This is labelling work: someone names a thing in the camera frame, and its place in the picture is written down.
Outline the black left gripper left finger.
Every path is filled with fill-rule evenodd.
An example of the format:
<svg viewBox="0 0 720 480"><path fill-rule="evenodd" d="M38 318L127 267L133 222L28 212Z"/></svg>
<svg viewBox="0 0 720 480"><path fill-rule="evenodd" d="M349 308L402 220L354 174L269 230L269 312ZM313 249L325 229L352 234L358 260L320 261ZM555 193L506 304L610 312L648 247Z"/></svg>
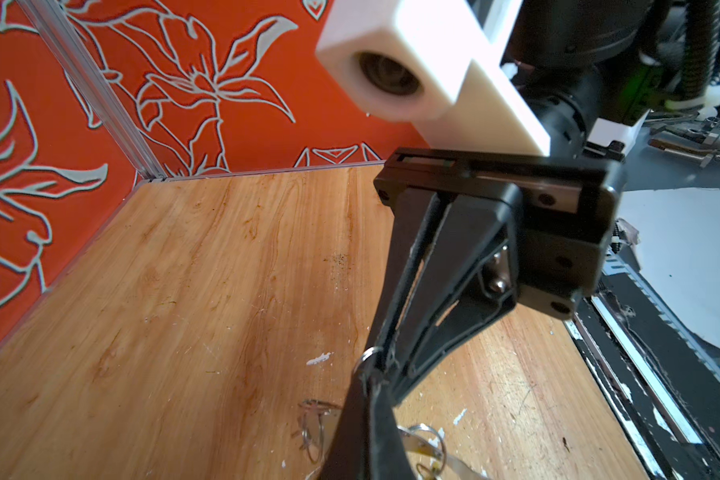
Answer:
<svg viewBox="0 0 720 480"><path fill-rule="evenodd" d="M320 479L367 478L369 406L366 383L357 375L351 380Z"/></svg>

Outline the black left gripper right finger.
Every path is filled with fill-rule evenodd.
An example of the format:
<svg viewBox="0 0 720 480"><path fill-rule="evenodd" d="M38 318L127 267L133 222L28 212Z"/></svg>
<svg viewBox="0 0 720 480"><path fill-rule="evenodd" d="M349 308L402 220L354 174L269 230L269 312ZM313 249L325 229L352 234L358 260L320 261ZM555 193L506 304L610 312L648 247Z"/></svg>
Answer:
<svg viewBox="0 0 720 480"><path fill-rule="evenodd" d="M414 479L384 385L373 385L368 407L368 478Z"/></svg>

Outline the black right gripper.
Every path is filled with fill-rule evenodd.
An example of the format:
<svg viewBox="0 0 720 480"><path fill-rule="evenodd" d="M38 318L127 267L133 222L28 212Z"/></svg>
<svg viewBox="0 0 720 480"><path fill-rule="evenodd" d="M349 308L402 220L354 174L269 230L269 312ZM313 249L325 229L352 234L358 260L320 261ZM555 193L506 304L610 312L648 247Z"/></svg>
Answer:
<svg viewBox="0 0 720 480"><path fill-rule="evenodd" d="M516 306L517 285L521 304L570 318L596 289L625 183L607 158L395 151L374 180L394 221L364 373L389 375L401 404Z"/></svg>

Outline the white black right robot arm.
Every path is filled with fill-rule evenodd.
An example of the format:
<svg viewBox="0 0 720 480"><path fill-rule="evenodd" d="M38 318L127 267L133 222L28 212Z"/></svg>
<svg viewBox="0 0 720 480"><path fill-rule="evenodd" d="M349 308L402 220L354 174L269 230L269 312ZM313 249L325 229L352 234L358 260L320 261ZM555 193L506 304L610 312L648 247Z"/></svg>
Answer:
<svg viewBox="0 0 720 480"><path fill-rule="evenodd" d="M507 56L551 138L546 156L397 150L374 185L394 215L368 374L393 405L517 305L569 318L599 280L625 184L619 153L589 152L598 118L694 108L720 85L720 3L527 1Z"/></svg>

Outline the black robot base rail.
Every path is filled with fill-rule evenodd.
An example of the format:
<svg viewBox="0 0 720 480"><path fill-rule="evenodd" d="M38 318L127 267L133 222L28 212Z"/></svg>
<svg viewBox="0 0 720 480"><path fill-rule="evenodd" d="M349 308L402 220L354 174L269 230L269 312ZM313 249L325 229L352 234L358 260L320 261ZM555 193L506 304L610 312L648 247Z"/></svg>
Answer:
<svg viewBox="0 0 720 480"><path fill-rule="evenodd" d="M565 327L649 478L720 479L720 365L629 263Z"/></svg>

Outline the aluminium frame corner post right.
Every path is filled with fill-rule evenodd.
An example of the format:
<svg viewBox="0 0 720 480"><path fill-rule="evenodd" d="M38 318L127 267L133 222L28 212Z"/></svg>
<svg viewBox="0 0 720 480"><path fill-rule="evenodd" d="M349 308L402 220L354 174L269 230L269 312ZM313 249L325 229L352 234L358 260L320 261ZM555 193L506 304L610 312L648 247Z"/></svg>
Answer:
<svg viewBox="0 0 720 480"><path fill-rule="evenodd" d="M133 167L147 180L166 177L153 151L55 1L19 5Z"/></svg>

